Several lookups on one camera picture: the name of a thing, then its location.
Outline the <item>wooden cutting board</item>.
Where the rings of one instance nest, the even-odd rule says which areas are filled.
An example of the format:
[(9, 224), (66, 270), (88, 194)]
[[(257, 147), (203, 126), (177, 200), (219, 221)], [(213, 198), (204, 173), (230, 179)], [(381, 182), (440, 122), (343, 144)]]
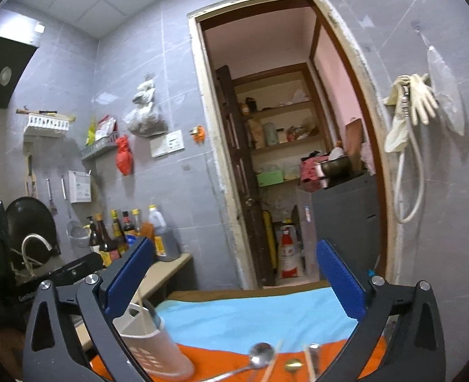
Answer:
[(350, 159), (354, 173), (362, 171), (362, 142), (363, 125), (360, 118), (356, 118), (345, 127), (344, 151)]

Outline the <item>orange cloth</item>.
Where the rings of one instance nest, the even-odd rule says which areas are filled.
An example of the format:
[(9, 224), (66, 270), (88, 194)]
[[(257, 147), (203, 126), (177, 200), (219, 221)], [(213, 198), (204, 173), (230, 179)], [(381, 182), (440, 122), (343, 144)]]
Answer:
[[(319, 350), (319, 362), (320, 371), (323, 372), (335, 359), (337, 354), (341, 351), (347, 340), (341, 340), (339, 342), (326, 343), (320, 346)], [(193, 363), (195, 367), (195, 373), (185, 381), (200, 381), (204, 378), (209, 378), (224, 371), (230, 371), (239, 367), (246, 366), (248, 363), (247, 354), (236, 354), (233, 352), (215, 351), (203, 348), (192, 348), (185, 345), (179, 345), (180, 350), (184, 353)], [(374, 352), (369, 359), (367, 365), (364, 367), (358, 378), (363, 378), (375, 371), (386, 352), (386, 342), (383, 337), (380, 337)], [(305, 364), (305, 353), (285, 353), (284, 348), (280, 351), (277, 362), (272, 370), (272, 375), (268, 381), (294, 381), (293, 377), (285, 370), (285, 363), (290, 359), (299, 359)], [(113, 380), (107, 368), (104, 366), (99, 355), (96, 355), (93, 360), (90, 361), (90, 365), (93, 370), (102, 377)], [(232, 378), (226, 379), (226, 381), (248, 381), (251, 372), (238, 374)], [(262, 381), (265, 371), (257, 371), (253, 381)], [(303, 366), (298, 370), (296, 381), (309, 381), (307, 366)]]

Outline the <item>steel utensil handle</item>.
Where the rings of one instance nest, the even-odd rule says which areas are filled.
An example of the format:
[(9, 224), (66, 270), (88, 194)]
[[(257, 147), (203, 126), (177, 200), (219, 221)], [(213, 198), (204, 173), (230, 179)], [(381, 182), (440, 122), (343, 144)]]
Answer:
[(304, 346), (305, 361), (309, 375), (309, 381), (315, 382), (320, 374), (320, 347), (317, 342)]

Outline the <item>white plastic utensil holder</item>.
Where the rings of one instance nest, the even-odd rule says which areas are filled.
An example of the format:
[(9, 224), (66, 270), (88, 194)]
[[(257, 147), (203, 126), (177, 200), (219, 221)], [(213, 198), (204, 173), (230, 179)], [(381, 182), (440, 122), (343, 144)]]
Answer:
[(147, 333), (140, 320), (140, 307), (134, 303), (129, 304), (123, 315), (113, 319), (113, 326), (147, 374), (169, 381), (185, 381), (194, 374), (194, 365), (173, 341), (156, 310), (150, 304), (144, 308)]

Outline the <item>white rubber gloves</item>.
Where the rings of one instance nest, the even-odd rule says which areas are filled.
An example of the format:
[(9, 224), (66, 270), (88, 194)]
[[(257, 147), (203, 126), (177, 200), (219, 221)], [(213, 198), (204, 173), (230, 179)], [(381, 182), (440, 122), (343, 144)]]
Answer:
[(394, 106), (392, 126), (384, 144), (386, 153), (404, 151), (411, 140), (412, 127), (419, 123), (428, 125), (438, 109), (428, 73), (398, 76), (383, 103)]

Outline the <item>small gold spoon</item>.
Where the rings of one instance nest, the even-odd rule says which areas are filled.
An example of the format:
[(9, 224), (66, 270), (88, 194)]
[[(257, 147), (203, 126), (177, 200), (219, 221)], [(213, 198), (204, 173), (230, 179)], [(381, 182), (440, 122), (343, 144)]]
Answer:
[(297, 358), (291, 358), (285, 363), (285, 371), (291, 375), (296, 375), (303, 365), (304, 364), (301, 360)]

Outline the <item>steel spoon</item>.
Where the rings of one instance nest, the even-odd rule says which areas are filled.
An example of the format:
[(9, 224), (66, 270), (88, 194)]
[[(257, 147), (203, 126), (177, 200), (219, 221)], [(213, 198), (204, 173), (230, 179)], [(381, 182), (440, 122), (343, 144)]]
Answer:
[(274, 347), (266, 342), (256, 343), (251, 347), (248, 353), (248, 364), (244, 367), (225, 371), (224, 373), (207, 378), (206, 382), (218, 382), (231, 378), (246, 371), (258, 371), (266, 368), (272, 360)]

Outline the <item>black wok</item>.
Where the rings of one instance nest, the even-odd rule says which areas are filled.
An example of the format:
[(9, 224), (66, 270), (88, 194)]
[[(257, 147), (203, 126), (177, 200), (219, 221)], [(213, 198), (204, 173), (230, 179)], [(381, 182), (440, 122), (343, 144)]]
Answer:
[(8, 223), (9, 245), (18, 264), (23, 263), (22, 242), (26, 236), (37, 234), (49, 244), (50, 249), (36, 238), (30, 238), (25, 247), (29, 260), (46, 264), (51, 257), (59, 255), (56, 224), (47, 206), (33, 197), (20, 197), (11, 202), (5, 210)]

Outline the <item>red white fire extinguisher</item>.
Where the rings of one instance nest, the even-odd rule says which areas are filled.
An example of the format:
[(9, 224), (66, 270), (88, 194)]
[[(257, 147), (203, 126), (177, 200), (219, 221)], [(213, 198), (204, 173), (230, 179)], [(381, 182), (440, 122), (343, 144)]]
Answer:
[(283, 225), (280, 228), (278, 256), (279, 277), (281, 277), (281, 279), (292, 279), (298, 277), (299, 260), (296, 245), (293, 242), (291, 225)]

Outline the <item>grey cabinet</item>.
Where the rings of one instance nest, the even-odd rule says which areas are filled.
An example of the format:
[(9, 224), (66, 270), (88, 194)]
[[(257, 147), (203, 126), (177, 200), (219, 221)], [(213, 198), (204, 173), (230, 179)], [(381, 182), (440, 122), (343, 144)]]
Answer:
[(326, 239), (350, 266), (376, 267), (380, 260), (380, 205), (374, 176), (363, 174), (328, 189), (297, 189), (299, 229), (304, 246), (305, 275), (323, 279), (317, 243)]

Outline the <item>hanging clear plastic bag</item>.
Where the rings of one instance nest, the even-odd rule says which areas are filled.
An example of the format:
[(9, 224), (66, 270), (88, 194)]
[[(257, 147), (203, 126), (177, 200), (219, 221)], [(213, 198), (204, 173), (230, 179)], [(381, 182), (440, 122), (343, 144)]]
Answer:
[(440, 116), (451, 132), (464, 136), (464, 101), (456, 77), (434, 46), (428, 46), (426, 58), (431, 88), (437, 100)]

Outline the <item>white wall socket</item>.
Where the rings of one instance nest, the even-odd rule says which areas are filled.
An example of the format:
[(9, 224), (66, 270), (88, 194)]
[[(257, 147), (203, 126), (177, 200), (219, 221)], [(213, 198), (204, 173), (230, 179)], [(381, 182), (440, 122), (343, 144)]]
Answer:
[(184, 150), (184, 139), (181, 130), (170, 132), (150, 140), (152, 158)]

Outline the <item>brown spice packet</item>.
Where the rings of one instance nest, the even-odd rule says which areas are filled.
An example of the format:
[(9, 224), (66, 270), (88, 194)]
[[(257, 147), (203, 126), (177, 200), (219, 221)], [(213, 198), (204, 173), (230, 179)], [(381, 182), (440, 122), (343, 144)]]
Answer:
[(155, 228), (150, 222), (143, 222), (141, 224), (140, 235), (146, 237), (154, 245)]

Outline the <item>black bowl on cabinet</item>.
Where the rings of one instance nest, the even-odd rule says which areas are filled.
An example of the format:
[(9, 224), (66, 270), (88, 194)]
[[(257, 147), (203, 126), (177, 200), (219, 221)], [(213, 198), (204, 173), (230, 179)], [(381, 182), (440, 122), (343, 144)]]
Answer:
[(329, 159), (320, 164), (323, 176), (328, 179), (345, 176), (351, 173), (351, 161), (347, 155), (337, 159)]

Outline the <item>grey bag on wall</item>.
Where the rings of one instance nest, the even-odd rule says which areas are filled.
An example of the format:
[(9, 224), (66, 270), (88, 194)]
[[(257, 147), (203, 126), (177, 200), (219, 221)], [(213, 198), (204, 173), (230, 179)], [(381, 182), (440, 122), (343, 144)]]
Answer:
[(155, 103), (156, 86), (154, 78), (146, 75), (133, 95), (134, 107), (122, 118), (126, 129), (135, 136), (154, 138), (168, 132), (162, 108)]

